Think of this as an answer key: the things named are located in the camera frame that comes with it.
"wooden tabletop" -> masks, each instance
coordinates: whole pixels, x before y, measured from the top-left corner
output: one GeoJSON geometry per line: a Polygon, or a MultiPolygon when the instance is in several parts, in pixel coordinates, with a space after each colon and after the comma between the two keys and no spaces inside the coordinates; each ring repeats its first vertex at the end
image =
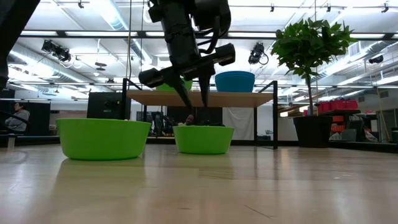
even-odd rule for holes
{"type": "MultiPolygon", "coordinates": [[[[127,96],[147,106],[185,106],[173,91],[129,90],[127,96]]],[[[199,91],[189,92],[192,105],[203,106],[199,91]]],[[[272,93],[221,93],[209,92],[209,107],[255,108],[272,100],[272,93]]]]}

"tree trunk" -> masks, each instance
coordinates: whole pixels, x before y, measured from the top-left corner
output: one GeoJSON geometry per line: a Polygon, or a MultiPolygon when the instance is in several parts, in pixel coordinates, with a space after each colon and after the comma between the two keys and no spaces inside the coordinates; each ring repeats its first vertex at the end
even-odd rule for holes
{"type": "Polygon", "coordinates": [[[308,111],[308,115],[312,116],[313,115],[313,102],[312,102],[312,93],[311,93],[311,77],[310,75],[307,75],[305,78],[305,82],[307,82],[308,86],[308,95],[310,97],[310,109],[308,111]]]}

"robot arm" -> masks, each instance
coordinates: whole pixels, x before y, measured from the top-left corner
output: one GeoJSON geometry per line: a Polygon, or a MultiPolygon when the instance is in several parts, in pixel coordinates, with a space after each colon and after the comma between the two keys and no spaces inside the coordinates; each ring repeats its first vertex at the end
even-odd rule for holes
{"type": "Polygon", "coordinates": [[[235,62],[232,44],[216,48],[218,39],[231,25],[231,12],[227,0],[150,0],[152,22],[161,22],[170,55],[171,67],[160,71],[151,69],[139,74],[139,80],[148,87],[163,83],[175,88],[186,106],[192,110],[181,77],[185,80],[199,78],[202,102],[207,107],[210,77],[215,74],[214,64],[221,66],[235,62]],[[192,28],[192,18],[200,31],[192,28]],[[213,33],[211,40],[196,42],[196,37],[213,33]],[[209,44],[208,49],[199,45],[209,44]]]}

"shelf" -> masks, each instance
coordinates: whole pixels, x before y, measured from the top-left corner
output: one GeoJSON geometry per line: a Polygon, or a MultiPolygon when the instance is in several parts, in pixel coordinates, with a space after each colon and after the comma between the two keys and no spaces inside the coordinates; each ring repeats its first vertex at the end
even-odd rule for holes
{"type": "MultiPolygon", "coordinates": [[[[192,106],[202,107],[199,91],[188,92],[192,106]]],[[[146,106],[185,106],[173,91],[129,90],[127,96],[146,106]]],[[[272,93],[224,93],[209,92],[209,107],[257,108],[272,100],[272,93]]]]}
{"type": "Polygon", "coordinates": [[[334,110],[320,113],[319,116],[352,115],[360,113],[360,110],[334,110]]]}

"white curtain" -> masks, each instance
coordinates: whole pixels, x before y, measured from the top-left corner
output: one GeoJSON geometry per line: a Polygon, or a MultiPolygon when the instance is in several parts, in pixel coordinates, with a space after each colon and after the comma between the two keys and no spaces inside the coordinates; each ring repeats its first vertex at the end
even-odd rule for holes
{"type": "Polygon", "coordinates": [[[233,140],[254,139],[253,108],[223,108],[223,124],[234,128],[233,140]]]}

